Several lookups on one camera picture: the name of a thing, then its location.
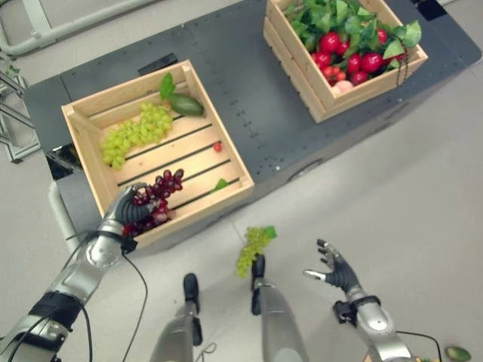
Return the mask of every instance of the red grapes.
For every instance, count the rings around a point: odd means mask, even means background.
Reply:
[[[177,170],[174,174],[169,170],[163,172],[163,176],[155,178],[154,185],[146,186],[137,190],[133,197],[133,203],[137,206],[154,204],[151,214],[144,219],[127,224],[124,227],[124,236],[136,237],[165,222],[173,219],[176,215],[174,210],[168,208],[166,199],[176,191],[183,189],[183,169]]]

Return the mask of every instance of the grape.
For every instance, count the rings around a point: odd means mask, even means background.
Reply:
[[[236,262],[236,274],[240,278],[246,278],[248,276],[248,269],[257,258],[257,254],[261,254],[263,248],[272,240],[266,233],[266,228],[247,228],[245,237],[247,239],[247,246],[240,250]]]
[[[112,167],[114,167],[114,165],[120,167],[118,161],[120,160],[114,160]],[[155,183],[152,186],[147,185],[136,192],[132,200],[134,205],[143,206],[151,203],[155,204],[155,207],[152,209],[149,216],[138,222],[127,224],[123,231],[124,236],[134,238],[156,226],[164,224],[176,216],[175,211],[169,209],[166,198],[168,198],[171,193],[183,188],[181,183],[184,171],[179,169],[174,175],[177,176],[176,179],[173,179],[172,173],[169,170],[165,170],[163,176],[157,176],[155,178]],[[169,190],[168,183],[173,184],[172,190]]]
[[[138,122],[128,119],[112,128],[100,143],[102,161],[115,170],[120,170],[125,163],[125,155],[133,148],[159,142],[172,128],[173,118],[161,106],[151,103],[140,104],[141,113]]]

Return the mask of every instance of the cherry tomato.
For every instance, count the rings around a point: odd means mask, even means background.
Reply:
[[[330,80],[332,75],[334,74],[334,68],[331,66],[326,66],[325,68],[323,68],[322,74],[325,79]]]
[[[339,35],[336,32],[328,32],[318,41],[318,48],[326,53],[333,53],[339,47]]]
[[[347,74],[345,72],[340,72],[340,73],[336,74],[336,76],[335,76],[335,79],[337,81],[343,81],[346,78],[347,78]]]
[[[355,86],[364,83],[369,79],[369,74],[366,72],[355,72],[350,76],[350,82]]]
[[[331,55],[329,53],[325,53],[324,51],[318,51],[316,53],[310,54],[312,59],[314,59],[315,64],[319,69],[323,69],[329,64],[331,64]]]
[[[361,56],[359,54],[352,54],[347,58],[346,70],[348,73],[355,73],[361,67]]]
[[[378,29],[377,30],[377,40],[379,41],[379,44],[384,44],[387,40],[387,34],[383,29]]]
[[[383,56],[378,53],[367,53],[362,56],[361,70],[364,72],[376,72],[382,65]]]
[[[349,47],[349,41],[348,40],[342,41],[341,43],[339,43],[339,46],[337,47],[335,52],[338,55],[344,55],[348,47]]]
[[[214,149],[215,152],[221,152],[221,142],[214,143],[213,149]]]

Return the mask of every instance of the dark gray platform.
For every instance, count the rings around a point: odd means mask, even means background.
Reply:
[[[135,78],[139,68],[170,52],[179,60],[190,59],[254,178],[252,201],[307,165],[334,157],[395,123],[481,58],[478,47],[447,14],[428,21],[410,0],[387,3],[403,22],[420,21],[428,61],[403,86],[321,124],[312,120],[263,39],[262,0],[245,0],[35,84],[26,92],[27,108],[48,152],[71,142],[62,104]],[[93,225],[97,210],[84,175],[65,177],[58,184],[75,227]],[[79,195],[90,201],[79,203]],[[219,215],[165,243],[191,235]]]

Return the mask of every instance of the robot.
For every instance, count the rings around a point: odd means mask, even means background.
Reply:
[[[136,249],[136,241],[123,237],[123,227],[147,216],[152,206],[134,206],[133,195],[143,184],[128,186],[118,193],[95,232],[80,243],[45,294],[28,315],[0,339],[0,362],[60,362],[57,352],[65,342],[80,311],[88,303],[103,276],[123,257]],[[319,281],[339,287],[345,302],[334,305],[340,323],[349,322],[368,347],[372,362],[413,361],[411,353],[395,332],[389,314],[376,296],[362,289],[355,272],[329,243],[318,240],[322,262],[330,273],[305,270]],[[305,346],[289,304],[274,283],[265,279],[265,257],[257,255],[252,268],[251,312],[261,315],[264,362],[307,362]],[[202,343],[198,313],[198,281],[194,274],[183,280],[185,303],[164,328],[151,362],[192,362],[192,346]]]

